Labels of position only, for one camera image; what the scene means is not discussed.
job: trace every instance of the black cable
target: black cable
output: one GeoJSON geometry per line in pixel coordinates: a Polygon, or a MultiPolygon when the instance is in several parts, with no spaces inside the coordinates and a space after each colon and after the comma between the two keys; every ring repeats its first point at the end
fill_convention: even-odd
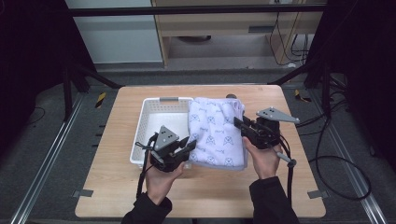
{"type": "Polygon", "coordinates": [[[328,48],[330,47],[329,45],[331,44],[331,42],[333,42],[333,39],[334,39],[335,35],[339,32],[339,30],[343,26],[344,22],[349,18],[349,16],[352,13],[353,9],[358,4],[358,1],[359,0],[355,0],[355,2],[353,3],[353,6],[350,8],[350,10],[345,15],[345,17],[341,20],[341,22],[337,25],[337,27],[335,27],[335,29],[333,29],[332,33],[329,35],[329,37],[326,39],[326,41],[320,46],[320,48],[316,52],[314,52],[314,54],[311,57],[310,61],[305,63],[303,66],[300,66],[300,67],[296,68],[295,70],[291,71],[287,75],[279,78],[278,80],[269,82],[267,84],[268,85],[278,85],[278,86],[280,86],[283,83],[291,80],[292,78],[300,75],[302,72],[309,71],[310,69],[315,67],[315,65],[317,63],[322,63],[323,62],[323,57],[320,54],[324,53],[324,52],[326,52],[328,50],[328,48]]]}
{"type": "Polygon", "coordinates": [[[31,125],[31,124],[37,123],[39,120],[43,119],[44,116],[46,115],[46,110],[45,110],[43,107],[36,106],[35,109],[40,109],[40,110],[42,110],[42,111],[43,111],[43,114],[41,115],[40,118],[38,118],[38,119],[36,119],[36,120],[34,120],[34,121],[31,121],[31,122],[26,123],[26,125],[31,125]]]}
{"type": "Polygon", "coordinates": [[[307,135],[312,135],[312,134],[317,134],[317,133],[320,133],[320,131],[315,132],[315,133],[299,133],[298,135],[299,136],[307,136],[307,135]]]}
{"type": "Polygon", "coordinates": [[[340,196],[340,197],[342,197],[342,198],[349,199],[349,200],[352,200],[352,201],[360,201],[360,200],[363,200],[363,199],[367,198],[367,197],[371,194],[371,191],[372,191],[370,179],[369,179],[369,178],[367,177],[367,175],[363,172],[363,170],[362,170],[360,167],[358,167],[356,164],[354,164],[352,161],[349,161],[349,160],[347,160],[347,159],[344,159],[344,158],[341,158],[341,157],[336,157],[336,156],[319,156],[319,155],[318,155],[318,153],[319,153],[320,142],[321,142],[321,140],[322,140],[324,131],[325,131],[327,125],[329,124],[329,122],[330,122],[330,119],[326,118],[326,120],[325,120],[325,125],[323,125],[323,128],[322,128],[322,130],[321,130],[321,133],[320,133],[320,136],[319,136],[319,139],[318,139],[318,144],[317,144],[317,148],[316,148],[315,158],[312,159],[312,160],[309,160],[309,162],[312,162],[312,161],[315,162],[315,165],[316,165],[316,168],[317,168],[317,172],[318,172],[318,177],[319,177],[320,180],[323,182],[323,184],[324,184],[329,190],[331,190],[333,193],[337,194],[338,196],[340,196]],[[319,165],[318,165],[318,161],[321,160],[321,159],[337,159],[337,160],[342,160],[342,161],[345,161],[345,162],[347,162],[347,163],[353,165],[356,169],[358,169],[358,170],[361,172],[362,176],[364,177],[364,179],[365,179],[365,181],[366,181],[366,183],[367,183],[367,185],[368,185],[367,192],[366,192],[363,196],[360,196],[360,197],[350,197],[350,196],[345,195],[345,194],[343,194],[343,193],[341,193],[341,192],[335,190],[334,188],[332,188],[332,187],[325,181],[325,179],[323,178],[323,176],[322,176],[322,174],[321,174],[321,172],[320,172],[319,165]]]}
{"type": "Polygon", "coordinates": [[[292,186],[292,182],[293,182],[293,168],[296,165],[296,160],[291,158],[291,153],[290,153],[290,145],[288,143],[288,141],[286,140],[286,138],[283,135],[279,135],[279,144],[283,147],[283,149],[285,149],[286,155],[288,156],[288,158],[290,159],[290,162],[288,162],[288,185],[287,185],[287,195],[288,195],[288,200],[289,203],[291,204],[291,186],[292,186]]]}
{"type": "Polygon", "coordinates": [[[334,96],[335,94],[342,94],[342,95],[344,95],[345,96],[345,91],[334,91],[334,92],[332,92],[331,94],[330,94],[330,97],[332,97],[332,96],[334,96]]]}
{"type": "Polygon", "coordinates": [[[145,149],[150,150],[150,149],[152,149],[151,146],[145,146],[145,145],[143,145],[143,144],[141,144],[141,143],[139,143],[139,142],[136,142],[135,145],[138,146],[138,147],[141,147],[142,150],[145,150],[145,149]]]}
{"type": "Polygon", "coordinates": [[[342,108],[342,107],[339,106],[339,105],[346,104],[346,103],[347,103],[347,100],[342,100],[342,101],[338,102],[337,104],[334,105],[334,107],[333,107],[333,109],[332,109],[332,112],[338,111],[339,109],[342,108]]]}
{"type": "Polygon", "coordinates": [[[146,170],[146,173],[148,172],[149,169],[151,169],[154,165],[150,165],[150,167],[146,170]]]}
{"type": "Polygon", "coordinates": [[[303,64],[305,64],[305,62],[306,62],[306,58],[308,57],[308,52],[309,52],[309,50],[308,50],[308,35],[305,35],[304,50],[303,50],[303,57],[302,57],[303,64]]]}
{"type": "Polygon", "coordinates": [[[284,42],[283,42],[282,35],[280,34],[280,29],[279,29],[279,12],[276,13],[276,21],[275,21],[275,24],[274,24],[274,28],[273,28],[273,30],[272,30],[272,32],[271,32],[271,34],[270,34],[270,40],[269,40],[269,41],[270,41],[270,48],[271,48],[271,51],[273,52],[273,55],[274,55],[274,57],[275,57],[275,61],[276,61],[276,64],[277,64],[277,65],[287,65],[287,64],[289,64],[289,63],[298,62],[298,60],[293,60],[293,59],[291,59],[291,58],[288,56],[288,53],[286,52],[286,47],[285,47],[285,44],[284,44],[284,42]],[[274,30],[275,30],[276,27],[277,27],[277,31],[278,31],[278,33],[279,33],[280,42],[282,43],[283,53],[284,53],[285,56],[290,60],[290,62],[288,62],[288,63],[279,63],[279,62],[277,61],[276,57],[275,57],[275,52],[274,52],[274,49],[273,49],[273,47],[272,47],[272,36],[273,36],[274,30]]]}
{"type": "Polygon", "coordinates": [[[148,157],[149,157],[149,150],[147,149],[145,151],[145,159],[143,161],[142,173],[140,173],[139,180],[137,182],[136,199],[139,198],[140,195],[142,195],[143,182],[145,181],[145,177],[146,177],[146,167],[147,167],[148,157]]]}
{"type": "Polygon", "coordinates": [[[291,54],[292,54],[292,55],[294,55],[294,56],[296,56],[296,57],[301,57],[302,54],[295,54],[294,52],[301,52],[301,51],[303,51],[303,49],[294,49],[294,48],[293,48],[294,45],[295,45],[295,43],[296,43],[297,36],[298,36],[298,35],[295,35],[295,36],[294,36],[293,42],[291,42],[290,50],[291,50],[291,54]]]}
{"type": "MultiPolygon", "coordinates": [[[[346,103],[346,102],[347,102],[346,100],[342,100],[342,101],[336,103],[335,105],[333,105],[333,106],[332,106],[332,112],[335,111],[334,109],[335,109],[337,106],[339,106],[340,104],[344,104],[344,103],[346,103]]],[[[320,114],[320,115],[318,115],[318,116],[316,116],[316,117],[313,117],[312,119],[308,119],[308,120],[306,120],[306,121],[303,121],[303,122],[301,122],[301,123],[299,123],[299,124],[296,124],[296,128],[301,128],[301,127],[304,127],[304,126],[309,125],[309,124],[311,124],[311,123],[314,123],[314,122],[320,120],[321,118],[323,118],[324,116],[325,116],[325,114],[322,113],[322,114],[320,114]]]]}

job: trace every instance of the gray floor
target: gray floor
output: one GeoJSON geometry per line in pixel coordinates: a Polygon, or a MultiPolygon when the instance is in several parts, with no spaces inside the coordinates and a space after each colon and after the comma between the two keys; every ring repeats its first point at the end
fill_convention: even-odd
{"type": "MultiPolygon", "coordinates": [[[[262,36],[213,36],[207,42],[186,42],[175,38],[172,44],[171,58],[166,68],[139,67],[119,73],[103,70],[102,74],[124,85],[266,83],[286,75],[292,69],[276,64],[271,57],[268,43],[262,36]]],[[[302,86],[301,80],[304,80],[304,75],[284,85],[283,91],[291,114],[300,120],[307,120],[319,115],[319,108],[315,102],[307,103],[295,99],[294,90],[299,89],[303,97],[315,99],[319,88],[307,91],[302,86]]],[[[106,124],[117,95],[117,90],[112,90],[95,80],[90,79],[90,82],[92,87],[89,93],[80,94],[74,91],[74,99],[83,97],[81,108],[36,198],[27,220],[29,223],[120,221],[119,218],[81,219],[74,214],[78,199],[72,197],[72,194],[74,190],[82,189],[84,185],[96,145],[100,142],[99,133],[103,132],[102,125],[106,124]],[[101,108],[95,108],[97,98],[103,91],[106,92],[104,103],[101,108]]],[[[344,97],[336,94],[333,99],[335,104],[344,97]]],[[[20,138],[13,145],[13,154],[0,171],[1,223],[8,223],[18,209],[42,161],[46,158],[57,132],[61,129],[64,115],[62,86],[58,85],[40,93],[36,98],[36,106],[44,110],[38,108],[32,114],[33,123],[26,125],[22,130],[20,138]]],[[[396,189],[396,174],[383,158],[370,156],[369,145],[361,133],[360,126],[347,108],[348,105],[342,105],[334,109],[331,125],[336,128],[353,161],[370,178],[373,187],[371,197],[375,199],[380,214],[383,214],[386,220],[370,219],[366,200],[354,202],[330,191],[318,178],[316,166],[312,163],[311,167],[319,189],[327,190],[330,194],[329,198],[323,199],[327,214],[320,219],[302,218],[301,222],[396,223],[396,214],[393,212],[396,210],[393,192],[396,189]]],[[[319,135],[304,134],[318,132],[323,122],[324,120],[321,119],[298,129],[308,159],[315,157],[319,135]]],[[[333,136],[333,130],[330,127],[326,129],[319,148],[320,155],[338,154],[333,136]]],[[[356,197],[354,181],[351,181],[343,162],[326,160],[320,161],[319,164],[320,171],[332,187],[356,197]]]]}

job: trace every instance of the black pole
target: black pole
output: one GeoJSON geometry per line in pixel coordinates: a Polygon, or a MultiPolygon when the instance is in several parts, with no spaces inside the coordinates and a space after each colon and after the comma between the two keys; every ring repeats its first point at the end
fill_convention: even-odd
{"type": "Polygon", "coordinates": [[[96,16],[139,16],[171,14],[214,14],[254,12],[315,12],[329,9],[326,4],[284,4],[284,5],[226,5],[226,6],[184,6],[184,7],[113,7],[113,8],[71,8],[67,11],[51,11],[56,15],[72,17],[96,16]]]}
{"type": "Polygon", "coordinates": [[[332,115],[332,108],[330,106],[330,63],[328,61],[323,64],[322,76],[322,108],[325,116],[329,119],[332,115]]]}

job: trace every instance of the white cloth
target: white cloth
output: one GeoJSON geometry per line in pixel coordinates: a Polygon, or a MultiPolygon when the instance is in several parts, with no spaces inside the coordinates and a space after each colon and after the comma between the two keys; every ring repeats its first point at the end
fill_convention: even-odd
{"type": "Polygon", "coordinates": [[[197,140],[190,161],[217,169],[245,169],[248,153],[241,131],[233,126],[233,118],[242,119],[244,110],[238,99],[198,97],[190,101],[189,142],[197,140]]]}

